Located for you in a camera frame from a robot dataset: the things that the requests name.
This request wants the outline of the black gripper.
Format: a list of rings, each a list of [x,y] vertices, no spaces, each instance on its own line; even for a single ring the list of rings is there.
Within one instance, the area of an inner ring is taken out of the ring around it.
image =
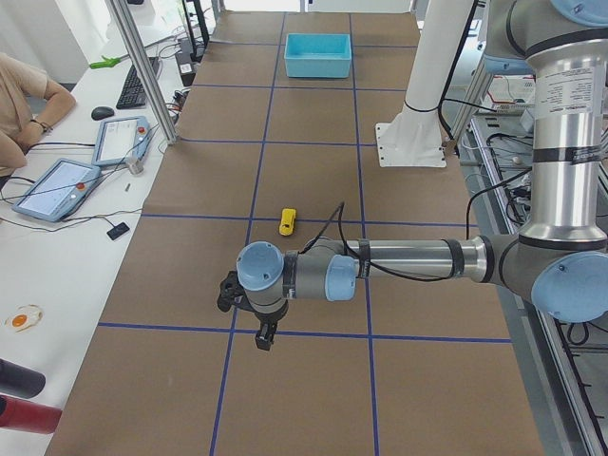
[[[256,318],[260,321],[260,327],[256,332],[256,347],[259,350],[266,351],[274,344],[278,322],[287,314],[289,304],[284,303],[278,310],[272,313],[262,313],[254,310]]]

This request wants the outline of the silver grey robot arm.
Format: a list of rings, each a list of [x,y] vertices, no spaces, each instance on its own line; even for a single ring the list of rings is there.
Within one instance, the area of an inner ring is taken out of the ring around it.
[[[558,320],[607,310],[607,236],[596,224],[602,92],[607,76],[603,1],[494,1],[486,66],[536,79],[531,212],[515,235],[463,240],[345,240],[318,235],[282,252],[244,247],[220,286],[218,307],[254,314],[269,350],[293,299],[346,301],[357,280],[467,277],[504,286]]]

